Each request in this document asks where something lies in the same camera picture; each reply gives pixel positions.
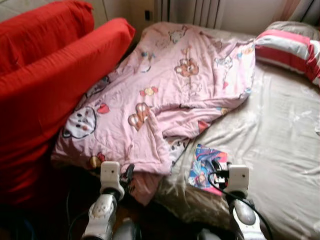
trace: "floor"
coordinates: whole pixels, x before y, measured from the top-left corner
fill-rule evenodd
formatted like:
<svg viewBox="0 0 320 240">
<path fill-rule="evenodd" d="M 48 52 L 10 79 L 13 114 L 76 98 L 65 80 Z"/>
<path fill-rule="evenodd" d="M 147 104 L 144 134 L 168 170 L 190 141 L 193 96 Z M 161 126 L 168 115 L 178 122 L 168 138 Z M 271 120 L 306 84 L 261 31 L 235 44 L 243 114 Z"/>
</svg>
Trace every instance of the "floor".
<svg viewBox="0 0 320 240">
<path fill-rule="evenodd" d="M 99 196 L 100 182 L 97 178 L 80 170 L 74 177 L 69 196 L 69 214 L 71 220 L 79 213 L 85 212 Z M 55 207 L 42 213 L 27 214 L 32 223 L 38 240 L 66 240 L 68 239 L 68 221 L 66 215 L 66 202 L 62 201 Z M 116 212 L 116 230 L 123 219 L 132 218 L 141 228 L 143 240 L 195 240 L 197 233 L 204 226 L 201 223 L 186 224 L 173 216 L 163 206 L 151 202 L 143 207 L 132 197 L 127 195 L 118 205 Z M 80 218 L 72 231 L 72 239 L 79 240 L 88 223 L 87 214 Z M 222 240 L 234 239 L 232 233 L 221 229 L 210 228 Z"/>
</svg>

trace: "red and white striped pillowcase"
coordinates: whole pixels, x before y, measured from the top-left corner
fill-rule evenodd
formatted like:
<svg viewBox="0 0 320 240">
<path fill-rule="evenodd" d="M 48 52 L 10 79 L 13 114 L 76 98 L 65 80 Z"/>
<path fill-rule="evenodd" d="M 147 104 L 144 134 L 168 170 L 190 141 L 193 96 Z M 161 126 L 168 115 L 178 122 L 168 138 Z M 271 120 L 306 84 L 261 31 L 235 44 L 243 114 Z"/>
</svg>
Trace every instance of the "red and white striped pillowcase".
<svg viewBox="0 0 320 240">
<path fill-rule="evenodd" d="M 312 83 L 320 80 L 320 41 L 280 30 L 267 30 L 255 39 L 257 60 L 305 74 Z"/>
</svg>

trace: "wrinkled bed sheet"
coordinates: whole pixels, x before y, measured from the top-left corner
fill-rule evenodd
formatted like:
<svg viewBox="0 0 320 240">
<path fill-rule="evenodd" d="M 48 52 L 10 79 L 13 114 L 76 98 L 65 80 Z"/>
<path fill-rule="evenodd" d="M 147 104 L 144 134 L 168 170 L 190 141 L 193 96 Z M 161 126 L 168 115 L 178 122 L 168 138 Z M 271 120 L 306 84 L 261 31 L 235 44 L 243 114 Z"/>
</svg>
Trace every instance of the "wrinkled bed sheet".
<svg viewBox="0 0 320 240">
<path fill-rule="evenodd" d="M 223 39 L 251 37 L 207 31 Z M 177 217 L 228 228 L 226 202 L 187 185 L 197 144 L 249 166 L 249 198 L 275 239 L 320 239 L 320 96 L 307 79 L 257 63 L 248 100 L 190 141 L 160 182 L 155 201 Z"/>
<path fill-rule="evenodd" d="M 156 23 L 86 93 L 59 134 L 52 162 L 91 170 L 117 161 L 122 173 L 134 164 L 131 194 L 147 204 L 188 139 L 248 98 L 254 67 L 253 39 L 221 41 L 200 27 Z"/>
</svg>

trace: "radiator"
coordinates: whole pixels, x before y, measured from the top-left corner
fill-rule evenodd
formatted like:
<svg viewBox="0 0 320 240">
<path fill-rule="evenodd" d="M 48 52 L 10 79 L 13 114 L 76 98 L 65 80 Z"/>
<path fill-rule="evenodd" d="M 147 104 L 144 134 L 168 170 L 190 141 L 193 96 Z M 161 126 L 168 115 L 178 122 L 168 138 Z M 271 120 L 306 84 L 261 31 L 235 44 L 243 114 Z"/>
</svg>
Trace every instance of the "radiator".
<svg viewBox="0 0 320 240">
<path fill-rule="evenodd" d="M 220 0 L 155 0 L 155 21 L 216 27 Z"/>
</svg>

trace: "magazine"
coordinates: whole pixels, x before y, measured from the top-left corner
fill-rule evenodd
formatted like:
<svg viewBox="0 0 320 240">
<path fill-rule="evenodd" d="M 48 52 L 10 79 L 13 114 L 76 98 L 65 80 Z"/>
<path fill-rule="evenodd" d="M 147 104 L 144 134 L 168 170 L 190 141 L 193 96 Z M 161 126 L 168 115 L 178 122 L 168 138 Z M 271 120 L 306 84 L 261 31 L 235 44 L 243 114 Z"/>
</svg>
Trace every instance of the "magazine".
<svg viewBox="0 0 320 240">
<path fill-rule="evenodd" d="M 227 153 L 198 144 L 193 156 L 192 166 L 188 177 L 188 184 L 221 196 L 221 191 L 214 188 L 208 181 L 208 175 L 213 172 L 212 161 L 217 161 L 222 169 L 227 169 Z"/>
</svg>

